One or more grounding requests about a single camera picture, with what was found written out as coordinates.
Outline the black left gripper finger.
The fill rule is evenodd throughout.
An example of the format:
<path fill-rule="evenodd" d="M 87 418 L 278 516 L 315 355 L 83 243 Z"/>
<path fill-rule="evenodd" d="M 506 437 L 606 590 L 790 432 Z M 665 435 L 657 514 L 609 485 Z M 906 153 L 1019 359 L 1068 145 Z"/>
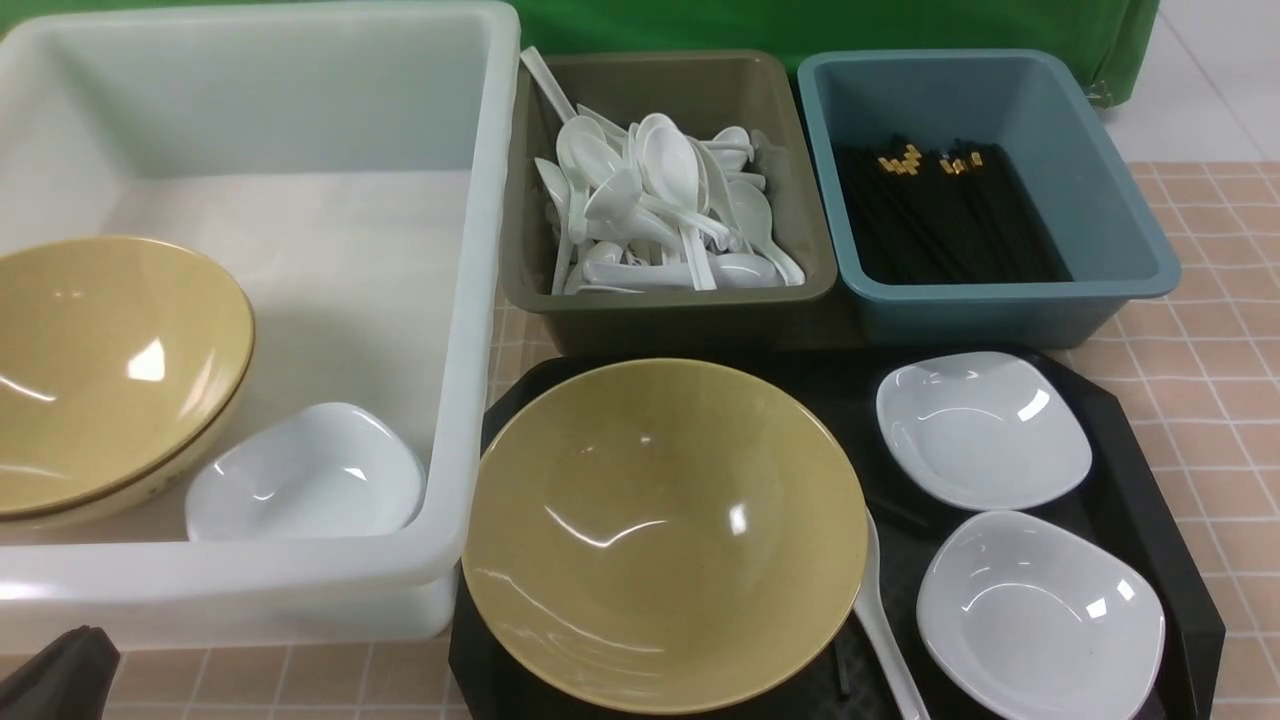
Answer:
<path fill-rule="evenodd" d="M 99 626 L 78 626 L 3 676 L 3 719 L 101 719 L 122 652 Z"/>

